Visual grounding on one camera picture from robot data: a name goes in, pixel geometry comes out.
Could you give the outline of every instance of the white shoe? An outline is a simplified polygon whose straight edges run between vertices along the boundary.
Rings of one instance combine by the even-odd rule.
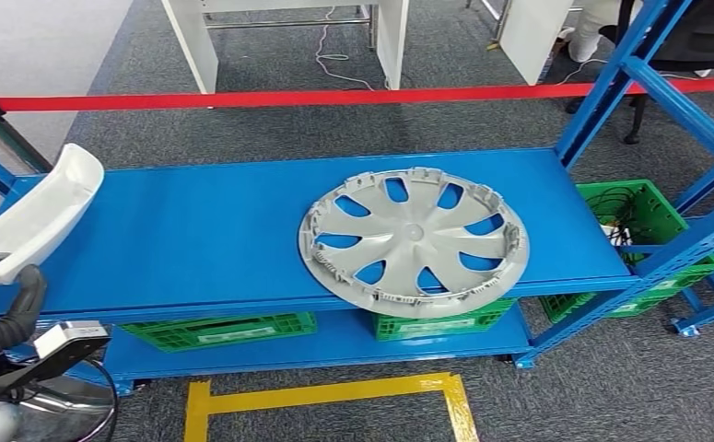
[[[565,28],[562,28],[562,29],[560,30],[560,32],[557,34],[557,38],[560,39],[560,40],[562,40],[562,41],[570,41],[571,38],[569,37],[569,35],[571,35],[571,32],[573,32],[574,30],[575,30],[575,29],[572,28],[572,27],[570,27],[570,26],[567,26],[567,27],[565,27]]]

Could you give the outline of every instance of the shelf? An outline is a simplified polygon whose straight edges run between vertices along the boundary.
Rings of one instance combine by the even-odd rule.
[[[117,380],[212,375],[258,370],[341,366],[444,357],[505,355],[529,350],[529,336],[518,305],[489,330],[405,341],[378,342],[365,310],[316,314],[312,335],[224,345],[166,354],[115,328],[106,367]]]
[[[365,171],[429,167],[484,183],[519,214],[530,261],[511,297],[637,281],[552,149],[347,157],[107,172],[93,204],[42,266],[43,320],[142,320],[353,308],[299,257],[312,202]],[[40,177],[20,178],[4,204]],[[0,287],[0,314],[17,292]]]

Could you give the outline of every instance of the chair wheel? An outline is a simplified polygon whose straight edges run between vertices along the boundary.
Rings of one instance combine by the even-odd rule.
[[[576,112],[578,112],[579,107],[581,107],[582,101],[584,101],[584,99],[573,99],[573,100],[569,101],[568,104],[566,105],[566,113],[573,115]]]
[[[623,138],[623,143],[626,145],[637,145],[639,141],[641,140],[638,138],[638,134],[628,134]]]

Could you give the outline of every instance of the silver hubcap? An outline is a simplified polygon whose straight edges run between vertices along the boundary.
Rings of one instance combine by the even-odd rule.
[[[519,280],[528,241],[499,194],[436,169],[364,173],[305,215],[310,272],[371,311],[437,318],[480,308]]]

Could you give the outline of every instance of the white cable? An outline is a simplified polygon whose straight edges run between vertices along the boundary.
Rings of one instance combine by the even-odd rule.
[[[579,65],[579,69],[577,69],[576,71],[574,71],[574,72],[568,74],[568,76],[566,76],[566,78],[564,78],[563,81],[561,81],[561,82],[559,82],[559,83],[555,83],[555,86],[565,85],[565,84],[568,82],[568,80],[569,80],[572,76],[578,74],[579,72],[581,72],[582,69],[584,69],[584,65],[585,65],[585,64],[590,63],[590,62],[608,63],[608,62],[606,62],[605,60],[599,60],[599,59],[597,59],[597,58],[591,58],[590,60],[588,60],[588,61],[586,61],[586,62],[580,64],[580,65]]]
[[[661,76],[670,77],[670,78],[681,78],[683,80],[696,80],[696,81],[701,79],[701,78],[694,78],[692,76],[676,76],[674,74],[661,74]]]
[[[331,19],[331,15],[333,14],[334,10],[335,10],[335,6],[332,6],[332,7],[330,8],[330,12],[328,12],[328,13],[324,16],[324,19],[325,19],[325,20]],[[319,39],[319,49],[316,51],[316,54],[315,54],[316,63],[318,63],[319,66],[322,67],[322,70],[323,70],[324,73],[325,73],[326,75],[328,75],[328,76],[332,76],[332,77],[334,77],[334,78],[340,78],[340,79],[342,79],[342,80],[347,80],[347,81],[354,81],[354,82],[356,82],[356,83],[361,83],[361,84],[365,85],[365,87],[367,87],[368,89],[370,89],[370,90],[375,90],[375,89],[373,89],[373,88],[370,86],[370,84],[369,84],[367,81],[365,81],[365,80],[360,80],[360,79],[358,79],[358,78],[351,78],[351,77],[349,77],[349,76],[339,76],[338,74],[333,74],[333,73],[331,73],[331,72],[329,71],[329,69],[327,69],[327,66],[324,64],[324,62],[322,62],[322,60],[332,60],[332,61],[336,61],[336,62],[345,62],[345,61],[348,60],[348,55],[345,55],[345,54],[342,54],[342,53],[325,53],[325,54],[322,54],[322,51],[324,50],[324,41],[327,40],[327,34],[329,33],[329,28],[330,28],[330,25],[324,25],[324,28],[323,28],[323,31],[322,31],[322,37]]]

